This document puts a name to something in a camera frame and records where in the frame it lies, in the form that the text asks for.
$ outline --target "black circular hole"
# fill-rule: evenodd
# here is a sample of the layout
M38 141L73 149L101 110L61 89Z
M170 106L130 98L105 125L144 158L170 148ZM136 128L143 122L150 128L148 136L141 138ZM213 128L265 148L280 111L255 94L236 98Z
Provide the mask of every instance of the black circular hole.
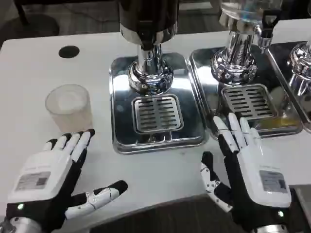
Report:
M62 58L73 58L79 54L80 50L78 47L73 45L68 45L62 47L58 52L58 55Z

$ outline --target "label sticker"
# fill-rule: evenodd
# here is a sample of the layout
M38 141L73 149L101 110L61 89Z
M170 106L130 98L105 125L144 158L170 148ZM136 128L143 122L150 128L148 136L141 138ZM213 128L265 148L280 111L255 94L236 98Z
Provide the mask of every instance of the label sticker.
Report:
M286 183L282 173L260 170L263 189L267 192L287 193Z
M49 171L23 175L17 184L16 191L44 189L50 177Z

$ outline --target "metal wrist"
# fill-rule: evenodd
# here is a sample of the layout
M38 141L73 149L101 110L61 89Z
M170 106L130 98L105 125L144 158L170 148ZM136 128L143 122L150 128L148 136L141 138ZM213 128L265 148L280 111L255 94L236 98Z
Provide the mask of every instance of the metal wrist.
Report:
M5 219L0 223L0 233L41 233L41 226L26 217L15 217L11 220Z

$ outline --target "translucent cup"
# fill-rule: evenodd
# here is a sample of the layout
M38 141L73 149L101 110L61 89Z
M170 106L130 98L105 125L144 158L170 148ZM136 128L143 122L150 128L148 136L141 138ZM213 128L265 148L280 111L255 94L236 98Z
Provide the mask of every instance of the translucent cup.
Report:
M88 91L76 84L54 89L45 99L45 107L63 133L92 128L92 111Z

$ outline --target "stainless steel tray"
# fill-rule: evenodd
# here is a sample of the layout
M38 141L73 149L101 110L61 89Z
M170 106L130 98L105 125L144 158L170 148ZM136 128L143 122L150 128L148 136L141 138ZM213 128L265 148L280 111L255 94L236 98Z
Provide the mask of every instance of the stainless steel tray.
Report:
M110 69L114 149L122 154L131 154L193 147L204 143L208 138L206 125L184 57L178 53L163 55L173 70L173 83L166 93L152 97L139 95L129 85L128 70L136 59L118 58Z
M280 79L284 79L286 84L288 85L288 88L291 93L290 96L294 98L296 104L295 108L297 112L299 113L299 116L301 118L301 121L304 125L304 128L306 131L311 133L311 90L310 90L310 84L307 85L307 89L304 90L302 95L298 96L296 95L296 91L294 88L299 86L296 86L299 83L296 83L299 80L294 80L292 68L289 65L288 61L290 58L290 53L292 49L301 42L291 42L291 43L281 43L281 44L273 44L270 47L270 54L273 57L272 65L274 65L274 62L282 72L282 74L279 75Z
M197 86L202 112L213 135L217 135L212 121L213 116L220 116L225 119L228 112L232 111L226 107L221 94L222 89L228 86L218 82L211 74L211 59L217 51L222 49L224 48L196 50L189 58L189 67ZM249 84L260 84L267 88L271 103L277 111L277 116L251 119L249 120L250 125L256 128L262 137L301 132L302 125L299 116L274 74L269 60L264 54L261 54L261 50L257 46L253 46L251 52L257 62L258 70L255 79Z

